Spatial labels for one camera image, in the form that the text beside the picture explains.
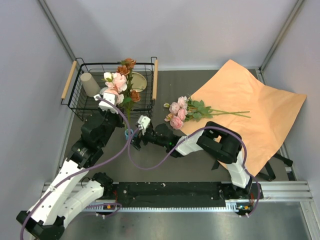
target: pink rose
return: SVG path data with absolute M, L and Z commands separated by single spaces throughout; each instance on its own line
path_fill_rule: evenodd
M 173 102 L 171 103 L 170 107 L 169 107 L 169 111 L 170 113 L 172 113 L 173 115 L 177 115 L 178 111 L 180 109 L 180 106 L 178 103 Z
M 166 117 L 165 117 L 165 121 L 166 122 L 170 122 L 170 120 L 174 117 L 174 115 L 172 113 L 169 113 Z
M 127 89 L 127 79 L 125 75 L 121 75 L 120 73 L 112 74 L 112 83 L 118 89 L 118 93 L 121 93 Z
M 181 121 L 185 121 L 186 119 L 186 115 L 188 114 L 187 110 L 183 109 L 183 108 L 180 108 L 179 111 L 178 111 L 178 114 L 177 116 L 181 119 Z
M 181 119 L 179 117 L 173 116 L 173 118 L 171 118 L 171 120 L 170 120 L 170 125 L 174 129 L 179 130 L 183 127 L 184 122 L 181 121 Z
M 188 104 L 186 103 L 187 97 L 186 96 L 181 96 L 178 98 L 178 104 L 180 108 L 182 109 L 187 109 Z
M 125 99 L 125 96 L 123 95 L 123 94 L 120 94 L 119 96 L 118 96 L 118 98 L 116 99 L 116 104 L 118 105 L 118 104 L 121 104 L 123 101 L 124 101 L 124 99 Z

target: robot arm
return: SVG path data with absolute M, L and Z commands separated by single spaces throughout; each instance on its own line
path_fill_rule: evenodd
M 229 130 L 212 121 L 206 124 L 206 127 L 208 126 Z M 244 158 L 241 151 L 241 143 L 234 136 L 224 131 L 205 129 L 199 131 L 192 137 L 177 136 L 174 135 L 173 131 L 169 129 L 165 123 L 157 125 L 154 130 L 150 123 L 144 131 L 144 134 L 140 131 L 139 134 L 133 138 L 131 145 L 139 150 L 141 148 L 141 141 L 144 145 L 152 143 L 165 147 L 168 153 L 183 140 L 184 142 L 179 144 L 171 153 L 172 157 L 179 158 L 196 151 L 204 150 L 214 159 L 226 164 L 233 185 L 245 189 L 246 192 L 250 191 L 252 179 L 243 168 Z
M 117 99 L 114 96 L 113 100 L 109 100 L 114 103 Z M 50 191 L 51 194 L 28 220 L 25 228 L 37 239 L 58 240 L 71 220 L 91 202 L 102 197 L 112 184 L 112 179 L 107 175 L 96 173 L 86 188 L 69 198 L 76 184 L 87 174 L 83 172 L 71 177 L 57 189 L 54 187 L 67 176 L 94 166 L 102 156 L 102 148 L 108 143 L 115 128 L 123 127 L 123 119 L 120 115 L 114 114 L 117 112 L 111 111 L 110 107 L 105 106 L 100 113 L 92 114 L 83 124 L 81 138 L 71 147 L 58 175 L 44 193 L 46 195 Z M 21 211 L 16 219 L 22 224 L 35 205 L 28 211 Z

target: orange wrapping paper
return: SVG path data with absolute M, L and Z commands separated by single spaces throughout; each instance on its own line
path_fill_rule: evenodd
M 229 60 L 191 97 L 217 110 L 250 111 L 244 114 L 251 118 L 227 114 L 191 120 L 181 131 L 191 134 L 213 121 L 239 133 L 248 150 L 246 168 L 255 176 L 285 141 L 307 96 L 266 86 Z

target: white flower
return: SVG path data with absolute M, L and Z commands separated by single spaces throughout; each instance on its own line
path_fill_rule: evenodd
M 123 94 L 120 94 L 118 96 L 118 99 L 116 100 L 116 104 L 121 104 L 125 99 L 125 96 Z
M 105 72 L 105 73 L 103 74 L 103 78 L 104 78 L 104 80 L 106 80 L 106 81 L 108 81 L 107 79 L 112 79 L 112 74 L 111 74 L 111 72 Z

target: white wall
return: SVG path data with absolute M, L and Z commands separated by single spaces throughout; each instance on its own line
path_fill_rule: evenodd
M 37 1 L 2 2 L 0 23 L 0 239 L 17 240 L 18 212 L 35 203 L 58 164 L 71 62 Z
M 320 210 L 320 1 L 307 0 L 265 71 L 272 87 L 307 94 L 285 140 L 298 175 Z
M 295 0 L 47 0 L 77 57 L 160 69 L 260 66 Z

